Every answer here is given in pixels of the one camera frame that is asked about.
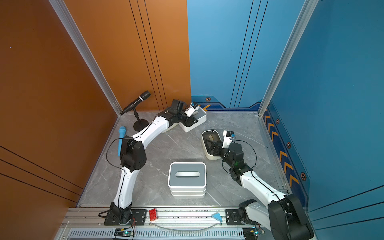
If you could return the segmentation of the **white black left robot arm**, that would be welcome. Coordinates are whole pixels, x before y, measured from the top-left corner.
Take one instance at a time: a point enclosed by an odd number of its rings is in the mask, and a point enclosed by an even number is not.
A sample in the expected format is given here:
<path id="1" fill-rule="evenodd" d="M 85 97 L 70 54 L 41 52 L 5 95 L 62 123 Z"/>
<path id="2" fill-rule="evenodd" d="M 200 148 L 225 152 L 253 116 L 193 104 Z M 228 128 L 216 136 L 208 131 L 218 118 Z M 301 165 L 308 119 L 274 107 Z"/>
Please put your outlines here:
<path id="1" fill-rule="evenodd" d="M 137 176 L 147 161 L 147 146 L 161 133 L 179 125 L 189 132 L 207 120 L 206 112 L 196 103 L 188 107 L 186 103 L 173 100 L 170 107 L 156 114 L 153 121 L 133 136 L 118 138 L 122 141 L 120 150 L 121 178 L 118 190 L 110 208 L 99 217 L 104 218 L 105 226 L 127 226 L 132 224 L 133 190 Z"/>

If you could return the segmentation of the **white box grey lid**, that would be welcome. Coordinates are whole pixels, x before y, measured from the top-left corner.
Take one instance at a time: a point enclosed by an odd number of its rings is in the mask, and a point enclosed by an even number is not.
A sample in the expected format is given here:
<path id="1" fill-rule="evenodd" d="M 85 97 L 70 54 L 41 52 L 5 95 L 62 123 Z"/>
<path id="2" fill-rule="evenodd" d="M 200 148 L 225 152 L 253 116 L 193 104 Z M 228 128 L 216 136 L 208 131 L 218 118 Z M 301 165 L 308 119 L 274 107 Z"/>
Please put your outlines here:
<path id="1" fill-rule="evenodd" d="M 174 193 L 171 193 L 172 196 L 176 199 L 202 199 L 205 197 L 206 193 L 203 193 L 203 194 L 198 194 L 198 195 L 191 195 L 191 194 L 188 194 L 188 195 L 176 195 Z"/>
<path id="2" fill-rule="evenodd" d="M 168 186 L 172 191 L 205 191 L 207 168 L 204 163 L 172 163 L 169 170 Z"/>
<path id="3" fill-rule="evenodd" d="M 190 132 L 191 130 L 195 129 L 196 127 L 200 126 L 201 124 L 205 123 L 207 120 L 207 112 L 204 111 L 200 106 L 197 107 L 197 110 L 191 115 L 191 117 L 194 117 L 196 122 L 194 122 L 191 126 L 187 127 L 183 123 L 179 123 L 179 126 L 185 131 Z"/>

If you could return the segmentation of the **white box bamboo lid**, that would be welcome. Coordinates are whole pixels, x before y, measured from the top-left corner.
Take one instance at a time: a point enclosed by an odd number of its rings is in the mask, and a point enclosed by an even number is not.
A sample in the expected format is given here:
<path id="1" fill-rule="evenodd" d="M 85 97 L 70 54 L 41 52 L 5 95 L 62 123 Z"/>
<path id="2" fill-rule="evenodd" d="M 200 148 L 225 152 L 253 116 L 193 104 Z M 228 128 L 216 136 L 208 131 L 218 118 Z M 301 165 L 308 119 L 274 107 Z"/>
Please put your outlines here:
<path id="1" fill-rule="evenodd" d="M 189 196 L 189 195 L 204 195 L 206 188 L 204 189 L 175 189 L 170 188 L 172 195 L 175 196 Z"/>

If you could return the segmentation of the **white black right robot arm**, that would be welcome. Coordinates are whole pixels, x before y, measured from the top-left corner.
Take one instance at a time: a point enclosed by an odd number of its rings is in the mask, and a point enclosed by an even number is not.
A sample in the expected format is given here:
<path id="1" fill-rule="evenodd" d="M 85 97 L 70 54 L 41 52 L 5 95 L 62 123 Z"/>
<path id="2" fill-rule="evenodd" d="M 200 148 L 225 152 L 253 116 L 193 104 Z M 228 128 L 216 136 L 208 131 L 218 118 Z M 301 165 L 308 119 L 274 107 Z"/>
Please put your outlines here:
<path id="1" fill-rule="evenodd" d="M 207 152 L 220 157 L 229 165 L 227 173 L 256 198 L 239 205 L 241 221 L 246 225 L 261 224 L 276 240 L 310 240 L 315 231 L 301 201 L 293 194 L 286 195 L 260 178 L 245 162 L 242 146 L 236 142 L 224 147 L 221 141 L 207 140 Z"/>

